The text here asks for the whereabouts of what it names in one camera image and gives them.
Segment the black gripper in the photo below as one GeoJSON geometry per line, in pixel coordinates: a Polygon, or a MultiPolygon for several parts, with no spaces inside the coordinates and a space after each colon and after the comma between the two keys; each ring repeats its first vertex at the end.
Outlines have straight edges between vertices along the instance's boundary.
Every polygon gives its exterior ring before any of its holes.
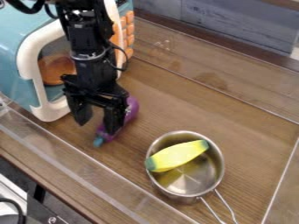
{"type": "Polygon", "coordinates": [[[105,108],[105,128],[110,135],[122,129],[127,107],[121,106],[129,92],[118,84],[118,70],[113,63],[83,63],[77,65],[77,74],[65,74],[65,95],[77,123],[83,126],[93,117],[91,105],[105,108]]]}

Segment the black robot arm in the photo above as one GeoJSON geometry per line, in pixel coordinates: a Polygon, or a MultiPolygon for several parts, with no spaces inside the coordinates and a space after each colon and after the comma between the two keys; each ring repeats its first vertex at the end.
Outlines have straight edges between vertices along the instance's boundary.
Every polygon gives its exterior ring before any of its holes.
{"type": "Polygon", "coordinates": [[[60,25],[70,41],[77,73],[65,74],[65,95],[78,124],[86,124],[95,106],[105,109],[105,128],[110,135],[125,125],[129,92],[118,85],[121,49],[110,39],[114,22],[105,0],[59,0],[55,4],[60,25]]]}

